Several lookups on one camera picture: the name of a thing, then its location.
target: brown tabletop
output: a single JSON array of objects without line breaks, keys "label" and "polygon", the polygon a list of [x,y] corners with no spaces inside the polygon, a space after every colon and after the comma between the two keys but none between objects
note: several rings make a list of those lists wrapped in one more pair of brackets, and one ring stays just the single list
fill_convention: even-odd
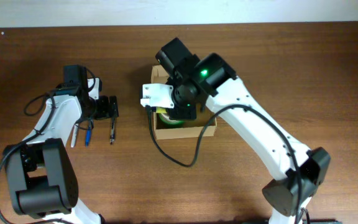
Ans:
[{"label": "brown tabletop", "polygon": [[[101,94],[118,97],[120,114],[113,146],[109,120],[95,122],[89,147],[84,131],[75,148],[67,145],[80,199],[92,211],[135,223],[268,218],[261,190],[272,178],[222,119],[191,169],[153,145],[139,89],[174,37],[200,58],[220,54],[289,133],[330,153],[326,180],[308,205],[312,219],[358,223],[358,22],[0,29],[0,158],[39,119],[25,116],[24,105],[62,82],[64,65],[81,64],[102,79]],[[190,162],[196,138],[159,143]],[[0,180],[6,217],[31,221],[13,212],[4,173]]]}]

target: green light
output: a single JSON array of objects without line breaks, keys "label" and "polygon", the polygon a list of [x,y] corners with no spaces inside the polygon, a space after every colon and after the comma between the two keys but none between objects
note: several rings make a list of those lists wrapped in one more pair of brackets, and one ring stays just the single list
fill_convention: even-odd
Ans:
[{"label": "green light", "polygon": [[205,77],[206,75],[208,75],[208,70],[207,69],[202,70],[201,71],[201,76]]}]

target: open box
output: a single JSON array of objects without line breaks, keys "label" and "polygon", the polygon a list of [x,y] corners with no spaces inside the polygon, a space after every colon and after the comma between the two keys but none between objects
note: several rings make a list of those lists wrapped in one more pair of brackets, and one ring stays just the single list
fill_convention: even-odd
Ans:
[{"label": "open box", "polygon": [[[152,83],[165,84],[169,75],[161,65],[153,66]],[[175,138],[192,138],[198,137],[204,125],[208,122],[213,113],[205,108],[204,112],[200,112],[200,105],[197,105],[197,119],[194,121],[185,121],[180,128],[168,128],[163,122],[157,118],[157,114],[153,113],[153,130],[156,139],[175,139]],[[216,118],[214,122],[208,126],[203,136],[214,136],[216,130]]]}]

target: pen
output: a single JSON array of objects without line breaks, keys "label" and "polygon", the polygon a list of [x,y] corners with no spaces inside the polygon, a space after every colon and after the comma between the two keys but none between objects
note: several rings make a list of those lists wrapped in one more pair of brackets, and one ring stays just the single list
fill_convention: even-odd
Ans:
[{"label": "pen", "polygon": [[116,140],[116,117],[111,118],[111,134],[110,134],[110,144],[114,143]]},{"label": "pen", "polygon": [[71,137],[71,147],[75,146],[75,143],[77,141],[77,135],[78,135],[78,126],[74,124],[73,136]]},{"label": "pen", "polygon": [[86,130],[85,147],[88,147],[90,144],[91,136],[92,136],[92,126],[93,126],[93,121],[90,120],[88,125],[88,130]]}]

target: blue pen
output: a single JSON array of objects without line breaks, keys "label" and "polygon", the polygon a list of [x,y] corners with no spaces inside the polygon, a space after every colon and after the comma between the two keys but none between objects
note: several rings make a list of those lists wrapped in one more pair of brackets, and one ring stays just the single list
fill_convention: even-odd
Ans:
[{"label": "blue pen", "polygon": [[91,136],[92,136],[92,126],[93,126],[93,121],[90,120],[88,125],[88,130],[86,130],[85,147],[88,147],[90,144]]}]

